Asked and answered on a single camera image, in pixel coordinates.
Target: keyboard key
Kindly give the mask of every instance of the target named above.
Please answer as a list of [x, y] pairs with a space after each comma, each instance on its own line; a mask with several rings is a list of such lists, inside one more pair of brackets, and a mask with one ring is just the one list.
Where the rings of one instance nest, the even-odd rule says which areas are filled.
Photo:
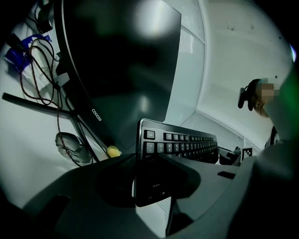
[[172, 140], [171, 134], [164, 133], [164, 140]]
[[172, 152], [172, 144], [166, 144], [166, 152], [171, 153]]
[[178, 144], [173, 144], [173, 146], [174, 146], [174, 152], [178, 152], [179, 151]]
[[164, 144], [163, 143], [158, 143], [157, 144], [157, 153], [164, 153]]
[[185, 151], [185, 144], [180, 144], [181, 151]]
[[155, 131], [146, 130], [146, 134], [144, 135], [144, 138], [154, 140], [155, 139]]
[[146, 143], [146, 153], [147, 154], [153, 154], [155, 150], [155, 144], [154, 143]]

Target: keyboard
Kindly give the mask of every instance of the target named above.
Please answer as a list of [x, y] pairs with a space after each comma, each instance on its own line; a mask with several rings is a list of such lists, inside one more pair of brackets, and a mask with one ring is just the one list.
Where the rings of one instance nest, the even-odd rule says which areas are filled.
[[148, 119], [141, 120], [138, 133], [139, 160], [150, 155], [170, 154], [200, 162], [218, 161], [217, 139], [213, 134]]
[[217, 139], [212, 134], [143, 119], [138, 123], [136, 140], [134, 197], [138, 207], [174, 196], [190, 175], [175, 166], [172, 159], [167, 160], [167, 155], [218, 161]]

